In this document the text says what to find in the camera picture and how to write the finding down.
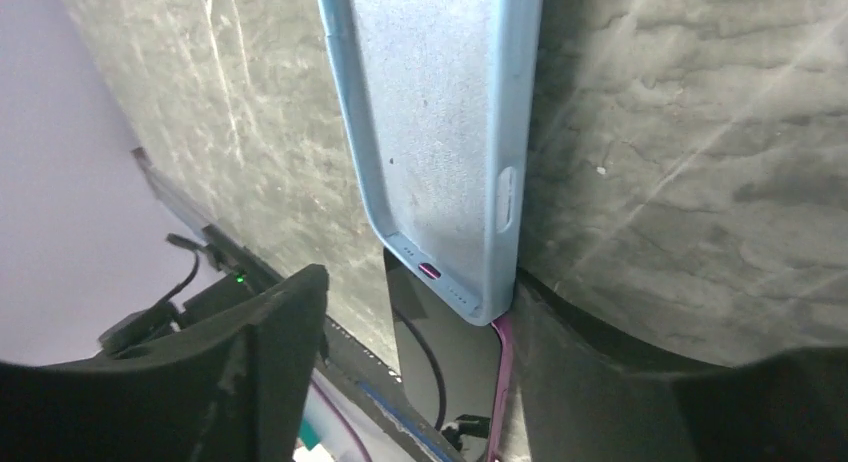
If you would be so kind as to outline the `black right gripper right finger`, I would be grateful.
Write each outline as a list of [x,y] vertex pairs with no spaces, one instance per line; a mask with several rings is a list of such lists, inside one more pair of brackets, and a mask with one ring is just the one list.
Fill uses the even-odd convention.
[[526,271],[511,310],[535,461],[843,461],[847,351],[724,367],[631,336]]

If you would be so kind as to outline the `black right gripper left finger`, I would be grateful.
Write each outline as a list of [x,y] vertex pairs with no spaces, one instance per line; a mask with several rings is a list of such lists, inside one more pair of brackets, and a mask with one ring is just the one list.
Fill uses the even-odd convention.
[[288,461],[329,275],[264,293],[114,358],[1,367],[5,461]]

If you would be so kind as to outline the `purple smartphone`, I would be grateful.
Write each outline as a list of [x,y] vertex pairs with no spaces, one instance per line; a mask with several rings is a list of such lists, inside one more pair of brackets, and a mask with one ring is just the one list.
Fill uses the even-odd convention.
[[498,461],[512,373],[510,317],[473,326],[389,250],[383,262],[408,402],[462,460]]

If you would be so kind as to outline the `light blue phone case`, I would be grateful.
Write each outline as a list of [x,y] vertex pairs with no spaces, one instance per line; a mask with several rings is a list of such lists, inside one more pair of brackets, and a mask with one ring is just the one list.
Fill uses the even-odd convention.
[[367,217],[466,322],[513,300],[543,0],[318,0]]

